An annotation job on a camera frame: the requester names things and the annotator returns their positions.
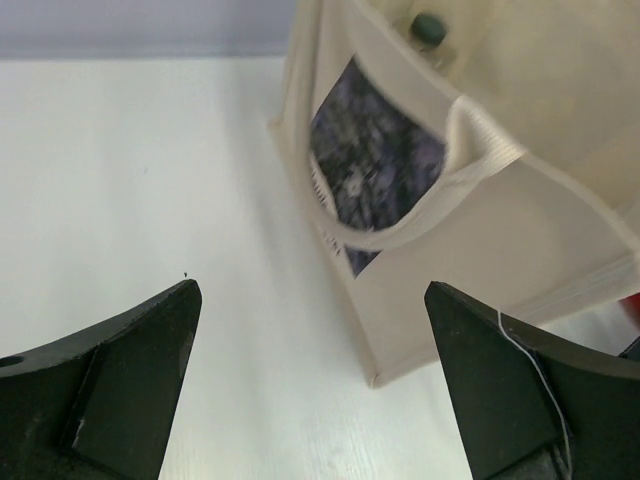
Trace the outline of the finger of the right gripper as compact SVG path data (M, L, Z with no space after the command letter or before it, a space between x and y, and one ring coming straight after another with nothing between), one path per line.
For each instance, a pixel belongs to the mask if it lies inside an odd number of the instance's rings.
M640 359L640 337L636 338L620 355L624 359Z

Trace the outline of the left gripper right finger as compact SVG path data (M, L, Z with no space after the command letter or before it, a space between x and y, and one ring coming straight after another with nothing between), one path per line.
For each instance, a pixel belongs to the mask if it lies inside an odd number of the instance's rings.
M639 359L590 349L442 282L425 306L475 479L636 479Z

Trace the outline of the clear square bottle black cap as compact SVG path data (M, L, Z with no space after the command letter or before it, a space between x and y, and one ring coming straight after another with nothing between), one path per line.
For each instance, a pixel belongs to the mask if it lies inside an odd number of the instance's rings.
M456 58L448 40L448 27L438 16L418 13L409 27L411 45L435 69L444 70Z

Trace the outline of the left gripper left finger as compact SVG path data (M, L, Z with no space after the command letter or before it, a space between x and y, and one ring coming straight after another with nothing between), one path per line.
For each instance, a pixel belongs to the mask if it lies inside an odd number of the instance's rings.
M158 478L201 307L187 279L2 358L2 478Z

